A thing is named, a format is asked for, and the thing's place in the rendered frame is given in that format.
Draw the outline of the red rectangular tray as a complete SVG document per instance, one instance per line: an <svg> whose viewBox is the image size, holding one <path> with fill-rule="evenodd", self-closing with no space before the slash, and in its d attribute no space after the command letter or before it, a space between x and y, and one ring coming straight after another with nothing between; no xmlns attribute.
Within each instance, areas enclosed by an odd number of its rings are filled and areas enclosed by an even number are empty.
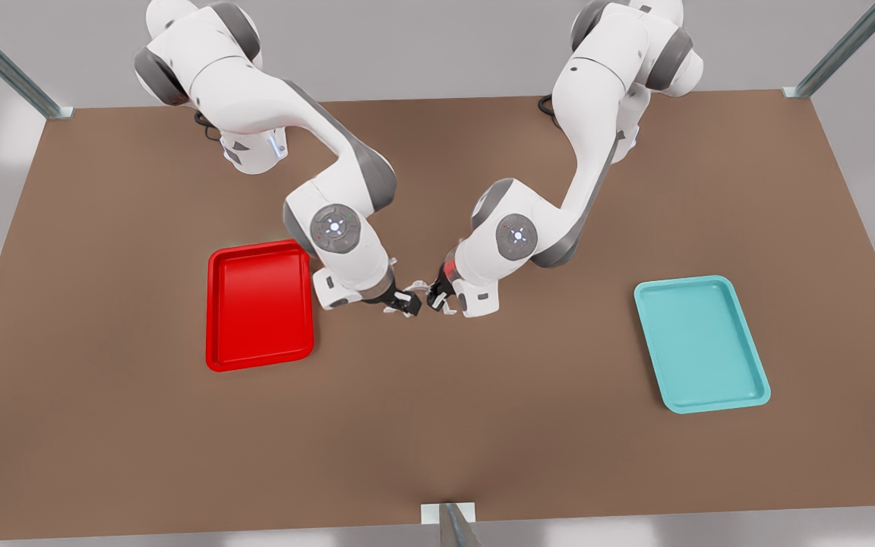
<svg viewBox="0 0 875 547"><path fill-rule="evenodd" d="M306 358L314 348L310 257L294 239L209 258L206 365L231 372Z"/></svg>

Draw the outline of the teal rectangular tray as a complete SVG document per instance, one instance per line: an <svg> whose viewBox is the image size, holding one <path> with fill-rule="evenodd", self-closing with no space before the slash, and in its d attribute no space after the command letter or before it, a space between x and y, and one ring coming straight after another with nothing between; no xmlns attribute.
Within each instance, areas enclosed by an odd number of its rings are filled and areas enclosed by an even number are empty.
<svg viewBox="0 0 875 547"><path fill-rule="evenodd" d="M661 399L671 412L769 402L763 363L727 278L646 281L636 286L634 300Z"/></svg>

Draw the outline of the silver frame post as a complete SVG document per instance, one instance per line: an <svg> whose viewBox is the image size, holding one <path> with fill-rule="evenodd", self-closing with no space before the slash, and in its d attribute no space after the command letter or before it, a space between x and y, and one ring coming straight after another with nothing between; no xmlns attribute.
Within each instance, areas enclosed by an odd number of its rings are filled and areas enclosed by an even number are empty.
<svg viewBox="0 0 875 547"><path fill-rule="evenodd" d="M69 120L75 109L59 106L38 84L0 50L0 79L46 120Z"/></svg>
<svg viewBox="0 0 875 547"><path fill-rule="evenodd" d="M798 84L782 87L785 98L810 98L875 34L875 2Z"/></svg>
<svg viewBox="0 0 875 547"><path fill-rule="evenodd" d="M475 502L441 502L420 506L422 525L440 527L441 547L483 547L472 525Z"/></svg>

